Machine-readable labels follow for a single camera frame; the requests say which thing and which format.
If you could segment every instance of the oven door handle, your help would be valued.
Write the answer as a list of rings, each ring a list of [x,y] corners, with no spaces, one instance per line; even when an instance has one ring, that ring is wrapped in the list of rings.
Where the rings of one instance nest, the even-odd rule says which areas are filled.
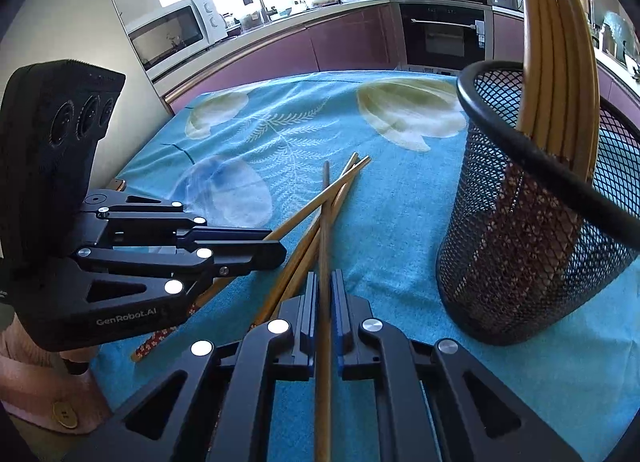
[[[454,27],[472,28],[474,30],[476,29],[475,25],[465,25],[464,23],[428,22],[427,20],[416,20],[415,18],[411,19],[411,23],[431,23],[433,25],[449,25]]]

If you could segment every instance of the basket base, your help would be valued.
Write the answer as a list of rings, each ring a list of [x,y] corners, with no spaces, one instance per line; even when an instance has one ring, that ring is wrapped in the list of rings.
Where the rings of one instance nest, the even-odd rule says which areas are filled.
[[[442,246],[444,245],[444,238],[440,243],[440,247],[438,248],[438,255],[436,256],[436,284],[438,285],[438,293],[440,295],[440,300],[444,305],[445,311],[447,314],[457,325],[460,330],[462,330],[468,336],[471,336],[473,339],[480,341],[481,343],[485,343],[493,346],[509,346],[509,345],[517,345],[519,343],[524,343],[528,339],[535,336],[535,333],[532,333],[525,337],[505,337],[501,335],[488,334],[486,331],[482,330],[478,327],[473,320],[468,318],[466,311],[460,307],[454,301],[451,301],[444,292],[442,280],[440,279],[440,253],[442,252]]]

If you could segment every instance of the black mesh basket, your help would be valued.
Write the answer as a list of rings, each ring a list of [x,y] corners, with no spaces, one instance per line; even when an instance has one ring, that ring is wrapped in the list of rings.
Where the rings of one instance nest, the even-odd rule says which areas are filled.
[[[522,342],[587,302],[640,251],[640,133],[606,100],[593,186],[516,131],[522,64],[466,68],[469,128],[436,276],[476,339]]]

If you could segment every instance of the basket rim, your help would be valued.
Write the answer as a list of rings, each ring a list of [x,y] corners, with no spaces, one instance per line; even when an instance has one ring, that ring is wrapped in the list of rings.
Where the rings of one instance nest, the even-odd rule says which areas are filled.
[[[530,138],[518,132],[484,102],[476,90],[476,78],[492,71],[523,71],[522,63],[479,61],[458,76],[456,90],[460,104],[470,119],[513,162],[533,175],[558,199],[586,218],[605,234],[624,246],[640,251],[640,219],[597,192],[556,159],[540,150]],[[640,142],[640,132],[629,119],[607,100],[600,100],[607,111],[620,118],[625,129]]]

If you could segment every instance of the flower petal print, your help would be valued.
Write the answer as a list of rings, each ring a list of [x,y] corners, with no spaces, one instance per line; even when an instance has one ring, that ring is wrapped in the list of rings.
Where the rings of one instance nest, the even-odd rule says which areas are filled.
[[[358,88],[362,117],[384,138],[428,152],[423,137],[453,137],[466,126],[455,86],[427,78],[393,78]]]
[[[214,93],[200,102],[187,119],[184,133],[192,139],[211,135],[211,127],[233,119],[249,102],[246,92]]]
[[[169,200],[205,217],[210,226],[259,227],[273,214],[269,188],[240,158],[213,155],[178,179]]]

